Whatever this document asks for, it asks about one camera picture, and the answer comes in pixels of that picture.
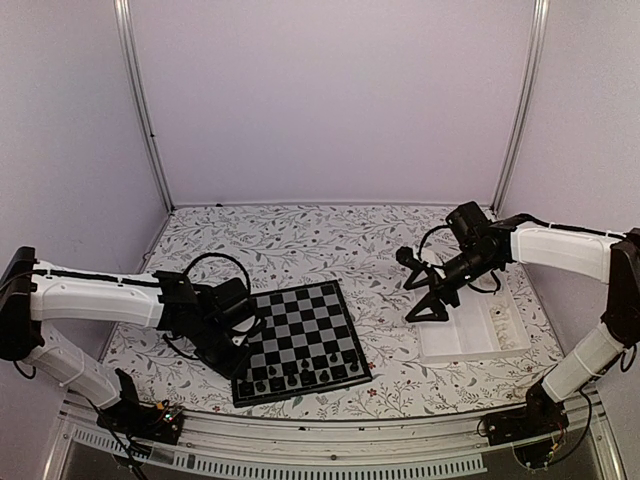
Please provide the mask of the aluminium front rail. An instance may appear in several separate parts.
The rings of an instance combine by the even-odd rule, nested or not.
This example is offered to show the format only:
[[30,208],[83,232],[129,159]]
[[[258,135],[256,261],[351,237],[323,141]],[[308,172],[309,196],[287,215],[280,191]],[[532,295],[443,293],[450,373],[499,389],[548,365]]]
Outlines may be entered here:
[[63,402],[47,479],[623,479],[594,389],[566,403],[547,467],[521,463],[543,437],[493,445],[481,412],[386,420],[276,420],[186,412],[175,445],[144,442],[137,466],[77,395]]

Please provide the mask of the left aluminium frame post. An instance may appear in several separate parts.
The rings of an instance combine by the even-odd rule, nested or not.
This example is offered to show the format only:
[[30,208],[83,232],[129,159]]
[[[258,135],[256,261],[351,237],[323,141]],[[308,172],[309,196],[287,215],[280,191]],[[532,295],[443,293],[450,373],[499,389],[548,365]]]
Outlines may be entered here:
[[130,2],[127,0],[115,0],[113,4],[125,70],[130,85],[134,109],[143,138],[144,148],[150,163],[152,177],[165,210],[168,213],[171,213],[174,210],[174,202],[170,193],[166,173],[162,165],[144,90],[142,73],[136,51]]

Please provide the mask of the black and white chessboard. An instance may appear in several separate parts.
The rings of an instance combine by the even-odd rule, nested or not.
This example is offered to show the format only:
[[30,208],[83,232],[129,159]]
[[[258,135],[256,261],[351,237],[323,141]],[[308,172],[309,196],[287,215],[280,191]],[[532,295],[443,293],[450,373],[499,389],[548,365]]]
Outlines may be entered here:
[[[251,357],[244,375],[231,382],[233,405],[236,408],[285,401],[299,396],[324,393],[353,387],[373,380],[368,361],[360,344],[352,317],[348,311],[340,283],[329,280],[315,284],[260,293],[255,296],[257,313],[264,319],[264,327],[248,339]],[[352,362],[345,362],[343,354],[350,352]],[[336,353],[338,361],[331,363],[329,356]],[[316,377],[313,385],[302,386],[301,361],[308,359]],[[358,372],[349,366],[359,364]],[[275,376],[268,374],[274,366]],[[334,371],[346,370],[345,378],[335,378]],[[328,382],[320,381],[327,371]],[[287,385],[287,377],[295,375],[296,387]],[[272,392],[269,380],[281,378],[284,389]],[[242,394],[242,381],[252,384],[249,394]],[[261,381],[266,390],[259,393],[255,383]]]

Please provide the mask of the black chess bishop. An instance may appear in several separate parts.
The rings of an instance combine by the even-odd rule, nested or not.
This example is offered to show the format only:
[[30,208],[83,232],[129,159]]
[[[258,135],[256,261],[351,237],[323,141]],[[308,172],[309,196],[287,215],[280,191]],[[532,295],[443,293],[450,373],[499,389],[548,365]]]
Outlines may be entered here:
[[281,378],[272,378],[269,380],[269,384],[272,392],[278,392],[284,389],[284,385]]

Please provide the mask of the floral patterned table mat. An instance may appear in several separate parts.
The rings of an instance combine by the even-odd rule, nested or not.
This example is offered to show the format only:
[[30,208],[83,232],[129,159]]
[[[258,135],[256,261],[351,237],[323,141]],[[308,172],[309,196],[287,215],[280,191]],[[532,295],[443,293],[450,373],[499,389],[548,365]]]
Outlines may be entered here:
[[403,246],[427,261],[456,255],[447,209],[426,206],[216,206],[175,212],[150,272],[194,284],[249,280],[265,327],[246,374],[226,380],[199,362],[188,339],[117,326],[103,362],[130,375],[139,397],[190,410],[300,420],[455,414],[519,403],[561,357],[522,269],[479,279],[463,308],[491,358],[430,362],[437,323],[405,317],[419,293],[403,284]]

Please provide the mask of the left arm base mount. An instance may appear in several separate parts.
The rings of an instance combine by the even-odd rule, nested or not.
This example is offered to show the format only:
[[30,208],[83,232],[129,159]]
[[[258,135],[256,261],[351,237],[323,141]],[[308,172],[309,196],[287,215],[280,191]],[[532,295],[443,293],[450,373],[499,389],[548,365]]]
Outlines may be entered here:
[[120,400],[100,409],[97,425],[122,433],[168,445],[176,445],[184,424],[183,407],[164,400],[157,404],[139,404]]

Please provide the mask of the aluminium frame post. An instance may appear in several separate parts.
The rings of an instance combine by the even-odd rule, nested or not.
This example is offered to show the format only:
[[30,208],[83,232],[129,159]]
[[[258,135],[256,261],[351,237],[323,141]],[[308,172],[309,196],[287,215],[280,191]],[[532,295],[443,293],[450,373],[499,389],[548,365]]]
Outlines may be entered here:
[[168,213],[171,213],[174,210],[174,202],[170,193],[166,173],[162,165],[144,90],[142,73],[136,51],[130,2],[127,0],[115,0],[113,4],[125,70],[130,85],[134,109],[143,138],[144,148],[150,163],[152,177],[165,210]]
[[549,0],[535,0],[528,40],[524,71],[515,117],[509,134],[505,157],[493,195],[491,210],[499,215],[505,205],[511,181],[514,176],[519,151],[524,139],[526,123],[534,96],[536,80],[544,50],[544,42],[550,10]]

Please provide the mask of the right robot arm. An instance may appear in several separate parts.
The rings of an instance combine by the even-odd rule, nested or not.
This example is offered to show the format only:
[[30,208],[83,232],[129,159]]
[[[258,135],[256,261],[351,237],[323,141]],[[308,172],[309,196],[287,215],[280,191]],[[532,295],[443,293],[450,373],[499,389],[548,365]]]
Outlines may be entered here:
[[639,230],[625,233],[547,222],[529,213],[491,220],[474,202],[449,213],[441,229],[450,231],[458,254],[440,266],[423,259],[420,248],[401,247],[397,262],[409,269],[407,290],[427,291],[407,314],[409,323],[446,322],[448,308],[460,305],[459,292],[485,274],[510,264],[523,267],[548,313],[560,313],[561,300],[578,312],[584,286],[603,299],[598,324],[527,392],[517,427],[537,436],[552,424],[559,407],[589,381],[603,375],[639,343]]

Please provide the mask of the right aluminium frame post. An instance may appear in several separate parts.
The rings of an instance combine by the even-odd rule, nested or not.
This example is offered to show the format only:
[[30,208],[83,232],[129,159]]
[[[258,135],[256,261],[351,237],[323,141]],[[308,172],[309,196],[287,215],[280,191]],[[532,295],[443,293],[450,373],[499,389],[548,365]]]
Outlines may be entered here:
[[519,151],[524,139],[526,123],[534,96],[536,80],[544,50],[544,42],[550,10],[549,0],[535,0],[528,40],[524,71],[515,117],[509,134],[505,157],[493,195],[491,210],[499,215],[505,205],[511,181],[514,176]]

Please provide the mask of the black chess rook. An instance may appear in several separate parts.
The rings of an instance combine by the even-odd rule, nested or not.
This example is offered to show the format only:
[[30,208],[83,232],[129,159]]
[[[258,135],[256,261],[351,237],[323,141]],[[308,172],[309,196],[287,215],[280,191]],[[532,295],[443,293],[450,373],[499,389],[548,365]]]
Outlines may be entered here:
[[252,384],[247,381],[242,381],[239,385],[239,391],[242,394],[249,394],[251,391]]

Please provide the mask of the white plastic compartment tray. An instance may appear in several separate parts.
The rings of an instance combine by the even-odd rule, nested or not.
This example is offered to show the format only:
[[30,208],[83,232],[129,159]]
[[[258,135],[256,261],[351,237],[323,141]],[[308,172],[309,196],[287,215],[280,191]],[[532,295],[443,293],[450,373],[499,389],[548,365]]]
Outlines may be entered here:
[[531,343],[505,276],[498,272],[474,282],[480,293],[458,291],[460,306],[448,306],[446,322],[417,327],[420,358],[427,364],[484,361],[518,356]]

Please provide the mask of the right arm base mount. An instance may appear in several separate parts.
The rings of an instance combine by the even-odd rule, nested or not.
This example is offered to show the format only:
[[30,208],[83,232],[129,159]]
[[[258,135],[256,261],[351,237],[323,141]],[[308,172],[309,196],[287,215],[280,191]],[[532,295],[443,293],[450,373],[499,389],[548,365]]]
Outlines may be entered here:
[[550,466],[564,442],[569,419],[564,404],[522,406],[484,415],[477,433],[490,446],[510,444],[518,463],[528,470]]

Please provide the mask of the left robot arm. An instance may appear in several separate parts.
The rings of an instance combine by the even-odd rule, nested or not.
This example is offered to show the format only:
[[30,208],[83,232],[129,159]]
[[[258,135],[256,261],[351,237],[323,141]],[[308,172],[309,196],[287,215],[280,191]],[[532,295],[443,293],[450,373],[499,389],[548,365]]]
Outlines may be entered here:
[[246,369],[249,338],[264,325],[247,277],[212,287],[187,271],[123,275],[78,271],[16,250],[1,277],[1,357],[40,369],[85,396],[128,434],[148,426],[132,378],[87,355],[57,320],[120,322],[184,338],[195,358],[232,380]]

